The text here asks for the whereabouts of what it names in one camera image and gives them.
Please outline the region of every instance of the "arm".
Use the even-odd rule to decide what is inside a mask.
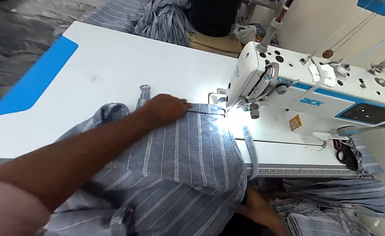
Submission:
[[[38,197],[53,212],[81,185],[151,130],[175,122],[190,104],[159,94],[124,119],[20,156],[0,166],[0,181]]]
[[[276,236],[289,236],[290,233],[283,223],[281,216],[274,212],[271,205],[251,187],[247,188],[248,205],[233,205],[233,209],[254,223],[268,226]]]

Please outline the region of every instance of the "screw hole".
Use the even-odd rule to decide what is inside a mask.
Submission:
[[[275,59],[278,61],[278,62],[284,62],[284,58],[282,56],[276,56]]]

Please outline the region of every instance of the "white sewing machine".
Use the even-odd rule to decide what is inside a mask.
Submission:
[[[233,70],[226,91],[229,112],[250,110],[260,123],[267,122],[259,118],[261,106],[285,108],[284,119],[289,123],[284,125],[289,130],[323,140],[345,139],[357,131],[337,134],[341,127],[385,124],[384,73],[373,75],[364,68],[308,59],[308,55],[272,46],[262,53],[256,45],[245,46]]]

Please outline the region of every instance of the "hand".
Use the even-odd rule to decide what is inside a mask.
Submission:
[[[136,112],[142,113],[151,128],[156,129],[172,124],[190,108],[191,104],[187,103],[186,99],[179,99],[169,94],[158,94]]]
[[[247,205],[235,204],[232,206],[237,213],[269,228],[278,228],[284,225],[281,216],[273,210],[272,206],[256,190],[248,187],[247,193]]]

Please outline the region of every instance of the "sewing machine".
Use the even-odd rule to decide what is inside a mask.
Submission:
[[[357,132],[342,127],[362,131],[385,125],[384,73],[272,46],[263,53],[256,45],[245,46],[233,69],[226,90],[229,112],[250,111],[255,122],[266,122],[260,107],[284,108],[290,131],[322,140]]]

